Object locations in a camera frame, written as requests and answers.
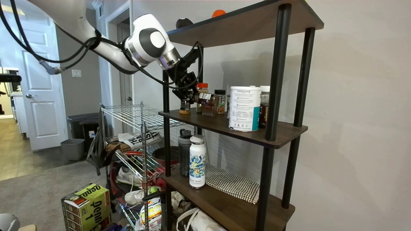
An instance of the cardboard box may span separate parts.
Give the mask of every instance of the cardboard box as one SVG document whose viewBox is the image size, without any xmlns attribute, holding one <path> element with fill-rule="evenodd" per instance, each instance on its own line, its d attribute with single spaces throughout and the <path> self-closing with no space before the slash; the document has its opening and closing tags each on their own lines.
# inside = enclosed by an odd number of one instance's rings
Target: cardboard box
<svg viewBox="0 0 411 231">
<path fill-rule="evenodd" d="M 90 183 L 61 199 L 66 231 L 99 231 L 111 223 L 108 189 Z"/>
</svg>

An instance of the gray water bottle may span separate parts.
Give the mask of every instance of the gray water bottle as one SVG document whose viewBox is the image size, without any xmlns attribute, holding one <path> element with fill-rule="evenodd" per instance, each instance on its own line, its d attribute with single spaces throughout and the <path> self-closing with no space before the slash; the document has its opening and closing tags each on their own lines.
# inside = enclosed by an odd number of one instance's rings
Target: gray water bottle
<svg viewBox="0 0 411 231">
<path fill-rule="evenodd" d="M 188 177 L 190 171 L 190 146 L 191 131 L 181 129 L 178 137 L 178 148 L 180 150 L 180 175 Z"/>
</svg>

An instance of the white canister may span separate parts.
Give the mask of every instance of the white canister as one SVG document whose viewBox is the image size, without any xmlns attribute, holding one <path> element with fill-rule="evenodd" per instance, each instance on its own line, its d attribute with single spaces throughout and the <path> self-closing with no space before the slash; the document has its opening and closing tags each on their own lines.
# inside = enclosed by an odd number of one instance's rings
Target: white canister
<svg viewBox="0 0 411 231">
<path fill-rule="evenodd" d="M 252 132 L 258 130 L 261 88 L 231 87 L 229 128 Z"/>
<path fill-rule="evenodd" d="M 206 144 L 202 135 L 190 138 L 190 186 L 200 189 L 206 184 Z"/>
</svg>

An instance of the black trash bin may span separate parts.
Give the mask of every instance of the black trash bin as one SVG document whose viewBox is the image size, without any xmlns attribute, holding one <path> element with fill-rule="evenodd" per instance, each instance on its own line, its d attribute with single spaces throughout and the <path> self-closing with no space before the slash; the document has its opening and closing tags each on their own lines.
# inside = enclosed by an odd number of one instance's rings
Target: black trash bin
<svg viewBox="0 0 411 231">
<path fill-rule="evenodd" d="M 84 132 L 83 128 L 80 125 L 80 122 L 87 119 L 94 119 L 98 118 L 98 113 L 89 113 L 89 114 L 81 114 L 81 115 L 72 115 L 67 117 L 67 121 L 70 124 L 70 130 L 73 139 L 84 139 Z"/>
<path fill-rule="evenodd" d="M 91 142 L 96 136 L 97 128 L 99 127 L 99 119 L 94 118 L 94 119 L 83 120 L 80 122 L 80 125 L 83 127 L 84 150 L 88 152 Z"/>
</svg>

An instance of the dark wood shelf board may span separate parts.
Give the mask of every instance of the dark wood shelf board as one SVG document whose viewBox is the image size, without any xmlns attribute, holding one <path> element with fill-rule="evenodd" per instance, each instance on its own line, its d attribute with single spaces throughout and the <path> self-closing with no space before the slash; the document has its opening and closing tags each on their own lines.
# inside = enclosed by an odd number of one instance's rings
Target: dark wood shelf board
<svg viewBox="0 0 411 231">
<path fill-rule="evenodd" d="M 179 110 L 172 110 L 170 113 L 159 112 L 159 114 L 166 118 L 274 149 L 281 148 L 308 130 L 307 126 L 294 127 L 292 123 L 278 122 L 277 140 L 267 141 L 264 139 L 265 129 L 260 128 L 255 132 L 231 130 L 226 115 L 205 116 L 196 113 L 195 109 L 191 109 L 190 115 L 181 115 Z"/>
<path fill-rule="evenodd" d="M 207 185 L 202 189 L 192 189 L 188 178 L 180 176 L 179 168 L 172 170 L 170 177 L 163 175 L 162 178 L 227 230 L 255 229 L 258 203 L 253 205 Z M 266 230 L 282 231 L 295 210 L 293 205 L 289 209 L 282 208 L 281 199 L 269 195 Z"/>
<path fill-rule="evenodd" d="M 287 3 L 292 5 L 290 35 L 304 32 L 310 27 L 317 30 L 324 28 L 324 22 L 305 0 L 265 0 L 167 34 L 172 42 L 193 46 L 200 41 L 204 47 L 273 38 L 278 7 Z"/>
</svg>

